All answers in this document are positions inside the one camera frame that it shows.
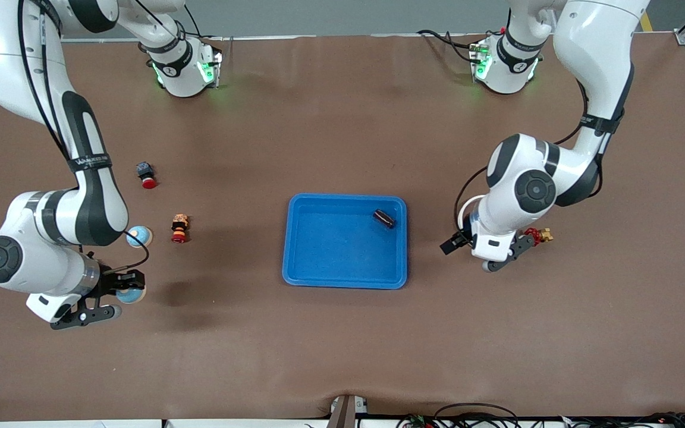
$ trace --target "red and gold toy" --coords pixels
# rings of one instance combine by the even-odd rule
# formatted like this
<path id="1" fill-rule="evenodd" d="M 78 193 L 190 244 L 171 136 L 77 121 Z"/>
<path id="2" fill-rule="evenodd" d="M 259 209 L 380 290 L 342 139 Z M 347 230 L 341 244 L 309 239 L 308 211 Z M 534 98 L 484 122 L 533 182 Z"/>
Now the red and gold toy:
<path id="1" fill-rule="evenodd" d="M 179 244 L 187 242 L 188 228 L 190 228 L 190 218 L 186 214 L 176 214 L 174 216 L 174 224 L 171 227 L 171 230 L 174 231 L 171 241 Z"/>

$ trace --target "blue plastic tray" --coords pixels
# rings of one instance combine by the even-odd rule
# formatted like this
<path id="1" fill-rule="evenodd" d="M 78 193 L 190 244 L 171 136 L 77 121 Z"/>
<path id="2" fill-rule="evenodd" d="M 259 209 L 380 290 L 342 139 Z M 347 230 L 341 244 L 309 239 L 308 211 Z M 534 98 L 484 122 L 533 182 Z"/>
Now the blue plastic tray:
<path id="1" fill-rule="evenodd" d="M 375 209 L 392 217 L 395 227 L 378 222 Z M 406 225 L 399 197 L 295 195 L 282 276 L 291 285 L 400 289 L 407 278 Z"/>

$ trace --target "black and white robot link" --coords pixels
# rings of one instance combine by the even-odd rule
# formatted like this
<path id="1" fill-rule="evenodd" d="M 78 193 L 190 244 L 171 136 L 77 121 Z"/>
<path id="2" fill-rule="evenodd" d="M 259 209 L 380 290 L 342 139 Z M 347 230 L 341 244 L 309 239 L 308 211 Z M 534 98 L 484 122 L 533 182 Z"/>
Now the black and white robot link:
<path id="1" fill-rule="evenodd" d="M 506 32 L 480 42 L 489 47 L 489 57 L 481 76 L 478 66 L 482 68 L 483 64 L 473 65 L 475 78 L 495 92 L 522 89 L 541 46 L 553 30 L 557 57 L 582 85 L 588 104 L 572 149 L 516 134 L 502 141 L 491 155 L 486 173 L 489 192 L 468 200 L 457 219 L 462 231 L 458 235 L 470 242 L 462 242 L 462 236 L 457 235 L 447 242 L 454 247 L 470 244 L 472 254 L 484 260 L 486 271 L 498 270 L 515 260 L 519 246 L 514 245 L 524 237 L 521 230 L 552 206 L 573 205 L 593 191 L 609 139 L 623 117 L 633 80 L 631 40 L 649 0 L 509 3 Z M 559 14 L 557 22 L 542 20 L 547 10 Z M 464 211 L 472 203 L 465 227 Z"/>
<path id="2" fill-rule="evenodd" d="M 144 2 L 157 19 L 135 0 L 0 0 L 0 105 L 54 130 L 76 176 L 73 189 L 14 198 L 0 228 L 0 287 L 29 293 L 28 308 L 52 328 L 117 317 L 120 307 L 99 306 L 99 298 L 144 288 L 138 270 L 117 272 L 71 249 L 116 241 L 128 212 L 92 108 L 68 80 L 61 36 L 122 25 L 156 63 L 178 62 L 176 73 L 163 76 L 166 89 L 178 97 L 210 85 L 200 63 L 220 61 L 166 15 L 183 0 Z M 95 308 L 87 308 L 86 298 L 95 299 Z"/>

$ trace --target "red and black toy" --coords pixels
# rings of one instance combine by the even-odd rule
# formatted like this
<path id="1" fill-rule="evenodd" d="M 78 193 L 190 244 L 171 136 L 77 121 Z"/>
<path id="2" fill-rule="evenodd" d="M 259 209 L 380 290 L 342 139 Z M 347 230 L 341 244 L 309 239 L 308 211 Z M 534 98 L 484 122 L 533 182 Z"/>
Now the red and black toy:
<path id="1" fill-rule="evenodd" d="M 155 189 L 158 182 L 155 181 L 155 170 L 147 162 L 142 162 L 136 165 L 136 174 L 142 179 L 142 187 L 144 189 Z"/>

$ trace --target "brown tabletop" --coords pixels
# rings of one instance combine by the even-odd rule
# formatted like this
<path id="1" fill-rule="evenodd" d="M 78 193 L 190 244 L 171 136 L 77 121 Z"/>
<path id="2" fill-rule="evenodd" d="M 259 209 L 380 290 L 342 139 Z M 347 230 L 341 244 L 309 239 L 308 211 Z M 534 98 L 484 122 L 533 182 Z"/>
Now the brown tabletop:
<path id="1" fill-rule="evenodd" d="M 191 99 L 161 90 L 132 43 L 65 47 L 130 225 L 155 233 L 149 292 L 114 322 L 55 332 L 0 289 L 0 420 L 313 417 L 341 393 L 371 412 L 685 411 L 685 47 L 671 34 L 636 36 L 604 189 L 553 209 L 537 225 L 555 241 L 493 274 L 438 246 L 499 141 L 577 124 L 578 87 L 550 44 L 510 96 L 473 84 L 434 40 L 220 46 L 223 86 Z M 140 186 L 141 161 L 158 188 Z M 71 186 L 46 130 L 0 108 L 0 225 L 19 193 Z M 285 284 L 287 204 L 302 192 L 404 198 L 405 287 Z M 191 216 L 187 244 L 169 241 L 177 212 Z M 124 240 L 92 250 L 113 266 L 142 255 Z"/>

